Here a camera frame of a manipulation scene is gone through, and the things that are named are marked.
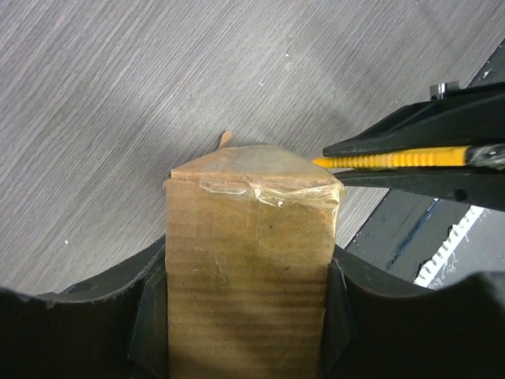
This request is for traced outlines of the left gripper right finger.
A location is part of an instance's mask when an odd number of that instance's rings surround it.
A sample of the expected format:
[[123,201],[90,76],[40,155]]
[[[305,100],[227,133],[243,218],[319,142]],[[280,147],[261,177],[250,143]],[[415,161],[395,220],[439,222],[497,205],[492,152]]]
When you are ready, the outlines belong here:
[[504,274],[434,291],[335,247],[319,376],[502,378]]

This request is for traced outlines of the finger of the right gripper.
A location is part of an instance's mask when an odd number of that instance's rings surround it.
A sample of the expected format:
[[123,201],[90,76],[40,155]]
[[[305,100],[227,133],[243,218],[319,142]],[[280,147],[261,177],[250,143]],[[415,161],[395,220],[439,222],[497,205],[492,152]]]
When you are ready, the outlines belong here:
[[355,137],[323,149],[325,157],[504,142],[504,83],[449,92],[400,107]]
[[389,188],[504,210],[504,172],[483,167],[411,167],[335,173],[346,186]]

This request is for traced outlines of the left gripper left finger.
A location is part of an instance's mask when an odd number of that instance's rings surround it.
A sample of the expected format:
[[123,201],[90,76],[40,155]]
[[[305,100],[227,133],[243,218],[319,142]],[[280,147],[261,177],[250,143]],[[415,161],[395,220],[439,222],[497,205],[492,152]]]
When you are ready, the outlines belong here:
[[3,378],[166,378],[165,239],[60,293],[1,290]]

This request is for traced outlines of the yellow utility knife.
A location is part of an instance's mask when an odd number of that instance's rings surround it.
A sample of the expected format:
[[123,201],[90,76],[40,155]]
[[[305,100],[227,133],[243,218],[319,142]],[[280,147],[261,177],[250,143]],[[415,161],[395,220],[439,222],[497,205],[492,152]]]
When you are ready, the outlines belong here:
[[326,169],[387,169],[404,167],[487,167],[504,169],[504,143],[416,148],[364,156],[321,157],[312,161]]

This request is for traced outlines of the brown cardboard express box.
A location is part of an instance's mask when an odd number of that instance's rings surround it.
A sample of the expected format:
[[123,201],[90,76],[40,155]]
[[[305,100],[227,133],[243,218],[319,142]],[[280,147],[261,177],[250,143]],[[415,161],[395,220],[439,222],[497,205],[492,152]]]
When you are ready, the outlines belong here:
[[315,378],[343,184],[270,144],[165,181],[168,374]]

